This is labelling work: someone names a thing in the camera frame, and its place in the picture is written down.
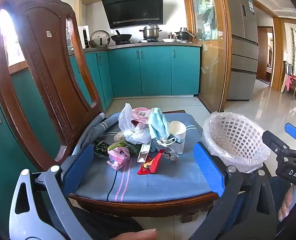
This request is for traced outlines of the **person's right hand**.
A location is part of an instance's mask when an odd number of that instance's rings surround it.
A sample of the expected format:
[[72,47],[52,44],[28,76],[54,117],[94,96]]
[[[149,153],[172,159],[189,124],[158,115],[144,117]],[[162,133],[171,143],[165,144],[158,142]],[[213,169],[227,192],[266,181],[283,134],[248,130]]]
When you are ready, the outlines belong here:
[[284,199],[282,201],[282,205],[278,212],[278,220],[281,222],[284,218],[286,218],[290,213],[290,206],[292,205],[294,195],[294,185],[291,185],[288,189],[287,193],[284,196]]

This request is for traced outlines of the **person's left hand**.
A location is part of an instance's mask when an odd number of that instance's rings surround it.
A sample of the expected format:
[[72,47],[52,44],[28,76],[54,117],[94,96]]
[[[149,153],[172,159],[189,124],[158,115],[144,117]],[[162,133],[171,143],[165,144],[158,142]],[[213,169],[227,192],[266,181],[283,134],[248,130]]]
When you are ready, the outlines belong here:
[[156,240],[158,232],[156,229],[148,229],[139,232],[127,232],[112,238],[111,240]]

